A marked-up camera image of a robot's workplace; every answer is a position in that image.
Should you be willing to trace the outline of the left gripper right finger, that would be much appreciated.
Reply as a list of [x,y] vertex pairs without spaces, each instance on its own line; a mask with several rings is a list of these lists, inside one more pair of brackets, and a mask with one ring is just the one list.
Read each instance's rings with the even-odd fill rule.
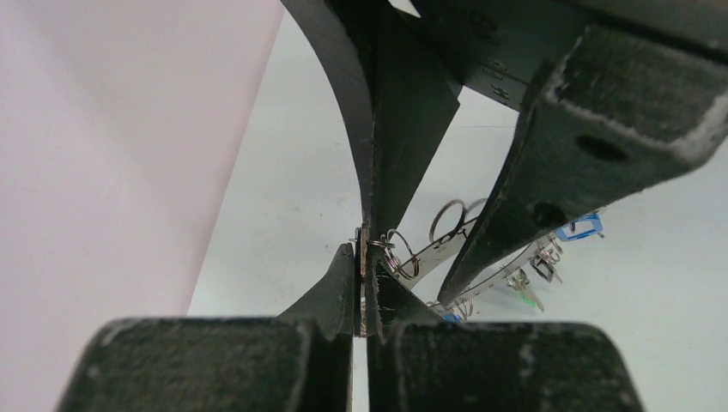
[[372,411],[641,411],[616,346],[579,323],[452,323],[365,258]]

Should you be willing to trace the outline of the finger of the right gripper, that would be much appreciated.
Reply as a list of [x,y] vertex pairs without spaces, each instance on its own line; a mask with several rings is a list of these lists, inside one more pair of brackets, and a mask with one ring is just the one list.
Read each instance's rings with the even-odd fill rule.
[[403,219],[459,108],[459,82],[387,1],[286,1],[322,65],[349,139],[362,228]]
[[596,209],[702,167],[727,135],[727,66],[600,25],[528,87],[513,144],[438,294]]

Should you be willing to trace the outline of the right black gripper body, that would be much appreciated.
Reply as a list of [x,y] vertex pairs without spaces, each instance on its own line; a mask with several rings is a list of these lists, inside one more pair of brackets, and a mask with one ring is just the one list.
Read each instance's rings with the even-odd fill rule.
[[552,64],[551,97],[586,112],[727,110],[724,1],[414,1],[404,19],[466,87],[512,109]]

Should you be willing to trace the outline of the large metal keyring with keys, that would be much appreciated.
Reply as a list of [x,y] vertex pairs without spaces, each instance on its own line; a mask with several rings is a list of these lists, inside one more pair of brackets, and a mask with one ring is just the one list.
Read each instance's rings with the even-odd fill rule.
[[[384,253],[387,269],[393,277],[406,288],[412,289],[426,275],[459,252],[476,224],[476,218],[470,218],[469,213],[485,203],[484,198],[471,204],[466,204],[460,199],[452,199],[446,203],[430,226],[429,244],[417,253],[412,251],[406,238],[394,228],[385,232],[379,239],[369,241],[368,244]],[[456,205],[461,208],[458,223],[452,230],[435,238],[435,229],[440,218],[449,208]],[[473,300],[497,282],[504,281],[510,289],[519,294],[524,303],[543,311],[543,303],[533,291],[525,268],[530,266],[532,271],[546,282],[554,280],[561,282],[562,279],[555,267],[563,255],[561,244],[593,237],[603,238],[603,236],[601,216],[596,210],[558,227],[501,259],[499,263],[488,267],[486,277],[459,293],[452,303],[443,304],[435,300],[428,302],[426,306],[448,322],[463,323],[474,312]]]

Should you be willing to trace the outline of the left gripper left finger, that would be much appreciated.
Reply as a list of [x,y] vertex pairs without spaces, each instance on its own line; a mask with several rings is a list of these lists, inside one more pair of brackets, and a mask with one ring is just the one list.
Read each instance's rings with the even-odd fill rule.
[[80,357],[60,411],[348,411],[355,253],[275,317],[120,318]]

